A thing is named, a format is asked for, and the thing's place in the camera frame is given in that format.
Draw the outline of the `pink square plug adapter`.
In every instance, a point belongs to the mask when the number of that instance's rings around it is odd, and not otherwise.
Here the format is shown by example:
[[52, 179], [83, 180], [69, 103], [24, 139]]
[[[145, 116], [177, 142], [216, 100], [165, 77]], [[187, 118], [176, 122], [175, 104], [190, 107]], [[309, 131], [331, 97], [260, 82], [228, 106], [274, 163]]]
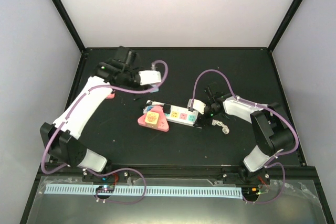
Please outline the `pink square plug adapter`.
[[115, 92], [111, 92], [110, 94], [107, 95], [106, 99], [114, 99], [115, 97]]

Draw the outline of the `white power strip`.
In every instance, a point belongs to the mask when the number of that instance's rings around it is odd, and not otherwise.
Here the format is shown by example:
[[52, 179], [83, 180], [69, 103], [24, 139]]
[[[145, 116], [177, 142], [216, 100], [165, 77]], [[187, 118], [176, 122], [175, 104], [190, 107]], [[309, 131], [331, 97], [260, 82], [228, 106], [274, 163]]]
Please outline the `white power strip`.
[[171, 105], [170, 114], [165, 114], [168, 122], [177, 123], [181, 125], [191, 126], [195, 125], [198, 116], [197, 111], [189, 111], [188, 108]]

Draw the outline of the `blue USB charger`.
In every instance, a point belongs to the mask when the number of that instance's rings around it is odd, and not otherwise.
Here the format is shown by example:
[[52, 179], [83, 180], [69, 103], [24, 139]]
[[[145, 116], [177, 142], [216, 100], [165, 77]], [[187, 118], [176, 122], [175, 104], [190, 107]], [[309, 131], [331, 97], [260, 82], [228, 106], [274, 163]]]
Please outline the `blue USB charger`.
[[158, 92], [158, 91], [159, 91], [159, 88], [157, 86], [153, 85], [150, 93], [155, 93], [155, 92]]

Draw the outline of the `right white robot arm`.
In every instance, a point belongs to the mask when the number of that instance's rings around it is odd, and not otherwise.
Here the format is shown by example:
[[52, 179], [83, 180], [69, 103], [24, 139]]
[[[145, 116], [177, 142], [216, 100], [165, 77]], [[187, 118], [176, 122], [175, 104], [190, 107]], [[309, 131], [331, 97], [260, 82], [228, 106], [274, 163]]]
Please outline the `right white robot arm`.
[[195, 98], [188, 102], [188, 109], [199, 113], [196, 125], [216, 124], [213, 117], [221, 113], [235, 116], [252, 125], [256, 146], [243, 159], [237, 172], [243, 183], [252, 183], [259, 171], [266, 168], [272, 160], [281, 154], [287, 155], [286, 149], [297, 149], [298, 135], [280, 104], [251, 102], [237, 95], [215, 92], [211, 86], [207, 86], [205, 93], [208, 96], [207, 103]]

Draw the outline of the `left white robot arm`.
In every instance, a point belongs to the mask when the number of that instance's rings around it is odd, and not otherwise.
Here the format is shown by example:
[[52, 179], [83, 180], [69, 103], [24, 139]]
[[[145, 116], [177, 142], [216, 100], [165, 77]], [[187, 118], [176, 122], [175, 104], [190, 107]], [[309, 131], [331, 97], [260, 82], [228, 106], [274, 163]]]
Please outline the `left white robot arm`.
[[44, 174], [75, 166], [93, 171], [102, 182], [112, 177], [113, 169], [107, 165], [107, 158], [88, 149], [79, 138], [91, 116], [109, 95], [115, 91], [149, 93], [164, 81], [166, 75], [157, 71], [155, 63], [148, 70], [133, 67], [137, 57], [134, 50], [120, 46], [113, 58], [95, 67], [66, 111], [51, 124], [41, 126], [45, 150], [40, 166]]

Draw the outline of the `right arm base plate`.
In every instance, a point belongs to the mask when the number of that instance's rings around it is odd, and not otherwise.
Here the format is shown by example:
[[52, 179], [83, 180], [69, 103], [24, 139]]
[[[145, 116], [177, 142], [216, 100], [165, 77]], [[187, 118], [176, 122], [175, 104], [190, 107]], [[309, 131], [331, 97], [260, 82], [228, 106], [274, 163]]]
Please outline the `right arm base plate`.
[[270, 184], [270, 179], [266, 177], [267, 171], [262, 168], [256, 172], [250, 172], [244, 165], [223, 166], [222, 180], [224, 184], [236, 185], [259, 185]]

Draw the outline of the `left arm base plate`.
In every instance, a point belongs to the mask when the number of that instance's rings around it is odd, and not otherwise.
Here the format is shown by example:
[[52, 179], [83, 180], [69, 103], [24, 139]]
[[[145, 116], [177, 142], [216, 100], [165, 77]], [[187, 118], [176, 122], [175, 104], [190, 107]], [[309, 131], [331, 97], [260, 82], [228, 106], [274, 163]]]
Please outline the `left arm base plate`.
[[96, 176], [89, 171], [84, 171], [82, 176], [83, 182], [93, 182], [93, 183], [108, 183], [108, 184], [116, 184], [118, 182], [125, 182], [131, 175], [131, 171], [129, 169], [123, 169], [118, 171], [117, 173], [113, 173], [107, 176]]

